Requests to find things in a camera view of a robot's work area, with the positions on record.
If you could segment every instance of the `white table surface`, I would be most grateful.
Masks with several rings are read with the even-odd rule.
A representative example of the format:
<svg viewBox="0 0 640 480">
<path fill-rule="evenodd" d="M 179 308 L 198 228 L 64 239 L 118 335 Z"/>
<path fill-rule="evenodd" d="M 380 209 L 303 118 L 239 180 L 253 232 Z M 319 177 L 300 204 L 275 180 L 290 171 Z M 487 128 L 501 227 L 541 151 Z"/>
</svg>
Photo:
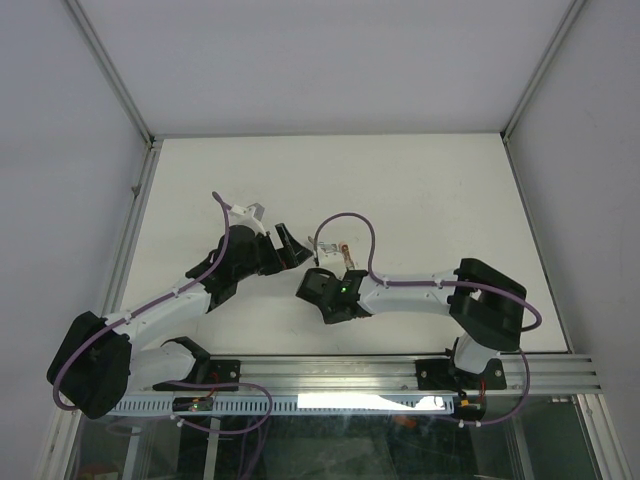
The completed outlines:
<svg viewBox="0 0 640 480">
<path fill-rule="evenodd" d="M 212 190 L 228 203 L 260 202 L 265 226 L 284 222 L 298 240 L 333 213 L 360 212 L 376 228 L 377 272 L 426 274 L 479 258 L 522 283 L 543 314 L 523 348 L 566 350 L 498 134 L 165 140 L 123 307 L 168 288 L 217 245 Z M 337 220 L 321 240 L 348 242 L 366 267 L 369 235 L 358 220 Z M 453 319 L 413 313 L 324 325 L 294 296 L 310 266 L 241 282 L 226 304 L 154 345 L 188 335 L 212 354 L 431 353 L 462 332 Z"/>
</svg>

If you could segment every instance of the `metal frame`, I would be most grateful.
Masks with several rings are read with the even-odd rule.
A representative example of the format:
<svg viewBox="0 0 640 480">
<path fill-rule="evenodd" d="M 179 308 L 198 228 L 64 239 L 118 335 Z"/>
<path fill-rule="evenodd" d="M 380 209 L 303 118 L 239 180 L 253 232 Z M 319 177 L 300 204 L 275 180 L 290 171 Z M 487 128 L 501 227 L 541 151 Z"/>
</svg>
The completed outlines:
<svg viewBox="0 0 640 480">
<path fill-rule="evenodd" d="M 274 397 L 273 415 L 373 414 L 362 409 L 319 408 L 312 412 L 298 408 L 301 393 L 368 393 L 384 395 L 398 404 L 414 407 L 418 400 L 433 396 L 443 399 L 442 413 L 453 412 L 455 393 L 418 389 L 415 361 L 442 358 L 440 355 L 381 356 L 248 356 L 233 357 L 241 361 L 244 382 L 264 386 Z M 598 377 L 586 355 L 528 355 L 531 369 L 530 395 L 597 395 L 602 390 Z M 502 357 L 506 390 L 488 391 L 488 396 L 518 396 L 525 384 L 519 355 Z M 477 391 L 467 392 L 470 395 Z M 160 416 L 172 413 L 176 398 L 197 396 L 198 392 L 155 392 L 124 397 L 111 412 L 115 416 Z M 211 411 L 185 412 L 181 415 L 256 415 L 265 413 L 267 401 L 259 392 L 241 389 L 239 393 L 219 393 Z"/>
<path fill-rule="evenodd" d="M 538 254 L 538 258 L 540 259 L 540 265 L 542 266 L 542 271 L 544 273 L 544 278 L 547 283 L 547 288 L 549 289 L 549 294 L 551 295 L 551 301 L 553 302 L 553 308 L 556 311 L 556 316 L 558 318 L 558 322 L 560 323 L 560 329 L 562 330 L 562 335 L 564 336 L 564 341 L 569 347 L 570 352 L 575 352 L 573 347 L 573 342 L 571 341 L 571 336 L 569 335 L 569 329 L 564 324 L 562 320 L 562 315 L 560 313 L 560 309 L 558 308 L 558 301 L 556 299 L 555 291 L 552 288 L 549 271 L 547 268 L 548 262 L 546 261 L 542 249 L 540 248 L 540 242 L 538 241 L 539 235 L 536 231 L 535 222 L 533 221 L 533 217 L 531 215 L 531 208 L 529 207 L 529 201 L 527 200 L 527 196 L 522 189 L 522 181 L 521 175 L 518 172 L 518 169 L 513 161 L 513 156 L 511 155 L 511 151 L 509 150 L 509 142 L 505 142 L 503 144 L 504 151 L 507 154 L 507 159 L 509 161 L 509 167 L 511 168 L 511 174 L 513 175 L 513 179 L 516 184 L 516 188 L 518 190 L 518 195 L 520 196 L 520 201 L 522 202 L 522 208 L 524 209 L 524 215 L 527 219 L 527 224 L 529 225 L 529 230 L 531 231 L 531 236 L 533 237 L 533 244 L 536 247 L 536 253 Z"/>
<path fill-rule="evenodd" d="M 577 395 L 583 428 L 603 480 L 631 480 L 631 470 L 613 427 L 604 395 Z"/>
<path fill-rule="evenodd" d="M 507 125 L 502 133 L 502 137 L 505 143 L 509 142 L 511 135 L 513 134 L 515 128 L 518 126 L 518 122 L 520 122 L 520 119 L 526 111 L 527 106 L 529 106 L 529 103 L 531 102 L 533 96 L 538 91 L 542 80 L 546 77 L 547 72 L 549 71 L 549 67 L 553 63 L 553 60 L 556 58 L 560 47 L 564 43 L 567 35 L 573 28 L 573 25 L 575 24 L 576 20 L 578 19 L 588 2 L 589 0 L 572 0 L 569 8 L 567 8 L 564 16 L 558 24 L 558 27 L 556 28 L 556 31 L 551 37 L 549 45 L 542 54 L 538 65 L 536 65 L 536 68 L 533 71 L 533 75 L 529 79 L 527 87 L 524 89 L 522 96 L 518 100 L 518 104 L 511 114 L 509 122 L 507 122 Z"/>
<path fill-rule="evenodd" d="M 120 307 L 126 276 L 133 260 L 133 252 L 140 233 L 144 209 L 151 192 L 151 184 L 161 147 L 162 142 L 155 142 L 148 146 L 138 180 L 131 187 L 131 203 L 112 262 L 109 282 L 101 296 L 102 301 L 99 307 L 101 315 L 115 311 Z M 44 451 L 38 460 L 34 478 L 52 480 L 64 478 L 80 417 L 80 415 L 76 415 L 76 412 L 63 412 L 56 409 L 46 434 Z"/>
<path fill-rule="evenodd" d="M 153 135 L 147 126 L 147 122 L 142 118 L 140 110 L 138 110 L 138 107 L 134 103 L 129 90 L 111 60 L 107 49 L 98 37 L 87 12 L 84 10 L 79 0 L 62 0 L 62 2 L 67 8 L 71 20 L 76 24 L 80 35 L 82 35 L 82 38 L 85 40 L 87 48 L 93 55 L 93 58 L 105 76 L 107 83 L 111 86 L 113 93 L 129 117 L 129 120 L 131 120 L 131 123 L 134 125 L 136 130 L 138 130 L 138 133 L 144 140 L 145 144 L 147 146 L 151 146 L 153 143 Z"/>
<path fill-rule="evenodd" d="M 531 464 L 531 457 L 529 456 L 522 421 L 520 418 L 514 417 L 509 423 L 509 441 L 513 444 L 514 453 L 518 459 L 516 478 L 518 480 L 535 480 L 536 477 L 533 473 L 533 465 Z"/>
</svg>

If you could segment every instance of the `black mounting bracket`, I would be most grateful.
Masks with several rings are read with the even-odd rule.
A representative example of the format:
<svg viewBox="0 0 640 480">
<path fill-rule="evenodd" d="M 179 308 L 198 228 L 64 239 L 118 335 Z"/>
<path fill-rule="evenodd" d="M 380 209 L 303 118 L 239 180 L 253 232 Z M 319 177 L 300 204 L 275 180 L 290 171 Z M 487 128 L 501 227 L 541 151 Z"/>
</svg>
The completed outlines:
<svg viewBox="0 0 640 480">
<path fill-rule="evenodd" d="M 238 383 L 240 381 L 240 360 L 212 358 L 209 352 L 187 337 L 174 338 L 171 342 L 186 347 L 196 359 L 191 372 L 183 381 L 198 385 L 215 383 Z M 171 383 L 159 383 L 153 386 L 159 392 L 193 390 L 191 387 L 178 387 Z M 225 387 L 221 392 L 237 392 L 238 387 Z"/>
<path fill-rule="evenodd" d="M 416 360 L 418 390 L 480 390 L 482 380 L 486 390 L 506 390 L 507 380 L 502 361 L 492 358 L 479 375 L 464 372 L 453 367 L 448 358 Z"/>
</svg>

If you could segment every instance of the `glass enclosure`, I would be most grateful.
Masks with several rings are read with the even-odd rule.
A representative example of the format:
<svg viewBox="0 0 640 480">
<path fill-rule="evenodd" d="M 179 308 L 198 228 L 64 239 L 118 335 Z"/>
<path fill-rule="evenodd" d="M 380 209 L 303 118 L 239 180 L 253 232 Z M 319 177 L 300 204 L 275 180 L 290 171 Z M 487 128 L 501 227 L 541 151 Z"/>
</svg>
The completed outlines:
<svg viewBox="0 0 640 480">
<path fill-rule="evenodd" d="M 196 416 L 223 430 L 258 417 Z M 597 479 L 571 397 L 531 397 L 495 426 L 459 428 L 428 415 L 273 415 L 244 435 L 163 418 L 84 419 L 67 479 Z"/>
</svg>

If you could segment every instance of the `small object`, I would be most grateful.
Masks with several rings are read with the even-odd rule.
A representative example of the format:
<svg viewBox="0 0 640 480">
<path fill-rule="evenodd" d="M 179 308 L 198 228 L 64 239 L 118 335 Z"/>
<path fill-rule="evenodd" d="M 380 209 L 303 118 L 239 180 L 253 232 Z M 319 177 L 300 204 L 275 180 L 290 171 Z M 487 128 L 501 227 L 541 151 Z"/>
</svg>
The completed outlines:
<svg viewBox="0 0 640 480">
<path fill-rule="evenodd" d="M 394 415 L 393 422 L 407 428 L 416 428 L 418 422 L 406 415 Z"/>
<path fill-rule="evenodd" d="M 213 402 L 214 399 L 212 397 L 176 397 L 173 399 L 172 410 L 174 413 L 211 412 L 213 410 Z"/>
<path fill-rule="evenodd" d="M 487 383 L 484 381 L 484 378 L 480 380 L 480 395 L 479 400 L 480 403 L 484 403 L 484 397 L 487 394 Z"/>
<path fill-rule="evenodd" d="M 344 242 L 340 242 L 338 246 L 340 247 L 340 253 L 342 253 L 342 256 L 344 258 L 344 266 L 347 268 L 347 270 L 355 270 L 356 264 L 351 258 L 351 253 L 349 252 L 349 245 L 347 245 Z"/>
<path fill-rule="evenodd" d="M 322 250 L 326 254 L 338 253 L 340 251 L 337 243 L 318 242 L 318 244 L 315 245 L 312 237 L 308 237 L 308 240 L 314 249 Z"/>
</svg>

